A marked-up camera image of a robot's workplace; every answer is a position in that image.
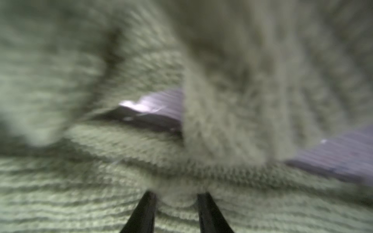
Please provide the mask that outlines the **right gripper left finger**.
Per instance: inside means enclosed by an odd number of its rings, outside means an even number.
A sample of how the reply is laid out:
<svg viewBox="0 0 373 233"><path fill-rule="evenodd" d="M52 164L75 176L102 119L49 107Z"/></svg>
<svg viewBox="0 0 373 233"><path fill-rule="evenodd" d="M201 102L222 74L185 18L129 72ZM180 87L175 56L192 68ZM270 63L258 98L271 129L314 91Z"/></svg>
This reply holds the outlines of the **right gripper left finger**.
<svg viewBox="0 0 373 233"><path fill-rule="evenodd" d="M153 233L157 197L147 191L120 233Z"/></svg>

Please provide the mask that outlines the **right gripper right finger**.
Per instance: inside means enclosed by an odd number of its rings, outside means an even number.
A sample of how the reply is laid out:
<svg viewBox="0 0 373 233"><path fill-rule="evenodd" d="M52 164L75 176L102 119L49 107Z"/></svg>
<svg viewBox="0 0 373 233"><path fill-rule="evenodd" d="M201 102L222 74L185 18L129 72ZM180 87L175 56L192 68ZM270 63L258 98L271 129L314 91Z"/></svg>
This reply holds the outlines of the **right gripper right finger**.
<svg viewBox="0 0 373 233"><path fill-rule="evenodd" d="M209 193L198 194L201 233L234 233Z"/></svg>

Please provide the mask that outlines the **green knitted scarf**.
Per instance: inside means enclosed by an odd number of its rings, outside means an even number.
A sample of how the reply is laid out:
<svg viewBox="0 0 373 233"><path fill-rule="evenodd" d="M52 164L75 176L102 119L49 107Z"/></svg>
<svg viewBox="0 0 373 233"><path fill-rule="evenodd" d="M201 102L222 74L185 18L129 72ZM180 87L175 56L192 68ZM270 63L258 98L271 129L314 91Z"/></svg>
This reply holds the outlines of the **green knitted scarf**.
<svg viewBox="0 0 373 233"><path fill-rule="evenodd" d="M372 1L1 1L1 232L370 233L373 188L293 167L373 122Z"/></svg>

